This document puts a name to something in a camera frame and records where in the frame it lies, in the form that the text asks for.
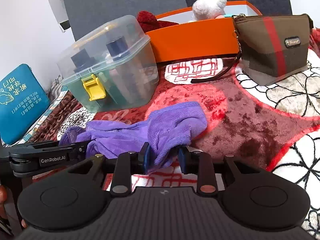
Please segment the person's left hand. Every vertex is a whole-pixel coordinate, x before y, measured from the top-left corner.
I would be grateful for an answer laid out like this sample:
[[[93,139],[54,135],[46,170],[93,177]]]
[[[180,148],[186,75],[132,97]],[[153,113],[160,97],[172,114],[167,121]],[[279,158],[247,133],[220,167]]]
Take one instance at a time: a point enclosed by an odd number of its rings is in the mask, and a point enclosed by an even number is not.
[[[8,205],[11,201],[10,196],[7,193],[7,189],[6,187],[4,187],[3,185],[1,185],[1,218],[8,220],[9,216],[8,216]]]

